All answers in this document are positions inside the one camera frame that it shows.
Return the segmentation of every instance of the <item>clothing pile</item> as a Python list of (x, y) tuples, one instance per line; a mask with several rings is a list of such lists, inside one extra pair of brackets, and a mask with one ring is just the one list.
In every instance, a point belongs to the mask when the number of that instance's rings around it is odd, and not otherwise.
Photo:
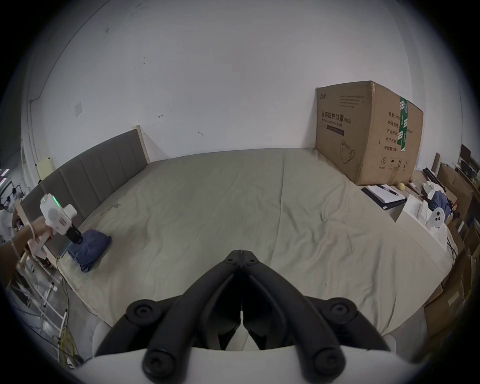
[(112, 238), (94, 229), (86, 230), (82, 237), (84, 240), (80, 244), (70, 244), (67, 252), (73, 261), (80, 266), (82, 272), (89, 272), (107, 249)]

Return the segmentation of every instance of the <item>human hand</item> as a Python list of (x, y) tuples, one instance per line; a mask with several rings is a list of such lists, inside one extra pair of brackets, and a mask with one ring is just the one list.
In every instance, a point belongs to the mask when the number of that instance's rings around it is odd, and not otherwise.
[(38, 217), (31, 224), (35, 232), (35, 236), (41, 237), (44, 233), (48, 233), (50, 237), (53, 237), (53, 229), (45, 224), (45, 218), (43, 216)]

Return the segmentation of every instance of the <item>blue cloth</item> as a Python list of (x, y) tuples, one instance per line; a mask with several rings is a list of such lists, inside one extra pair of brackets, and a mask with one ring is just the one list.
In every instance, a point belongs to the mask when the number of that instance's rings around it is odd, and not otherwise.
[(435, 208), (442, 208), (445, 212), (445, 220), (450, 216), (450, 206), (444, 193), (436, 191), (432, 199), (428, 201), (428, 207), (433, 211)]
[(94, 229), (86, 230), (82, 237), (84, 240), (80, 244), (70, 244), (67, 251), (82, 272), (88, 272), (108, 247), (112, 238)]

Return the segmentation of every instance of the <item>pen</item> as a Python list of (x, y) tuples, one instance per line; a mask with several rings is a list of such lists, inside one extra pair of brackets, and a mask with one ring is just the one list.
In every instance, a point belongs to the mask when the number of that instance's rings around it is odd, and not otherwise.
[(382, 188), (382, 189), (384, 189), (384, 190), (386, 190), (386, 191), (389, 191), (390, 193), (393, 193), (394, 195), (399, 196), (399, 194), (398, 194), (397, 192), (391, 190), (390, 188), (386, 188), (386, 187), (384, 187), (384, 186), (381, 185), (381, 184), (377, 184), (377, 187), (380, 187), (380, 188)]

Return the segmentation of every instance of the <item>mattress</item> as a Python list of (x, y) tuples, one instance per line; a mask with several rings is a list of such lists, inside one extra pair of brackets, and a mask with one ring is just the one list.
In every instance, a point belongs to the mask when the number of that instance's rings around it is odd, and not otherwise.
[(232, 250), (252, 251), (302, 294), (345, 297), (382, 334), (428, 299), (435, 263), (316, 150), (218, 152), (149, 164), (82, 223), (112, 237), (88, 273), (59, 269), (113, 325), (135, 300), (182, 294)]

